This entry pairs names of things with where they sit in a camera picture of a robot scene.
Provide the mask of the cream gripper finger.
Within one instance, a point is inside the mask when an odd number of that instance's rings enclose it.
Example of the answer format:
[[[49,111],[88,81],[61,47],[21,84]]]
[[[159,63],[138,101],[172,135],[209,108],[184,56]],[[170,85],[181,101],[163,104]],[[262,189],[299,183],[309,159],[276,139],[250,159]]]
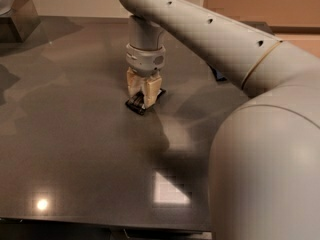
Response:
[[[162,77],[159,73],[148,77],[143,85],[144,106],[149,108],[153,106],[157,100],[158,93],[162,85]]]
[[[142,90],[144,84],[144,78],[139,76],[131,68],[127,70],[127,86],[128,94],[130,97],[133,97],[136,93]]]

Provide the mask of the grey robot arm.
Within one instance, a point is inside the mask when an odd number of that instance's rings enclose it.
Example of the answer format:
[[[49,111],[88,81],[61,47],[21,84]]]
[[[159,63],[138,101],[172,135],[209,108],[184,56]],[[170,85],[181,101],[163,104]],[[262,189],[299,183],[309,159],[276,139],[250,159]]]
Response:
[[[249,98],[209,160],[215,240],[320,240],[320,63],[290,42],[185,0],[119,0]]]

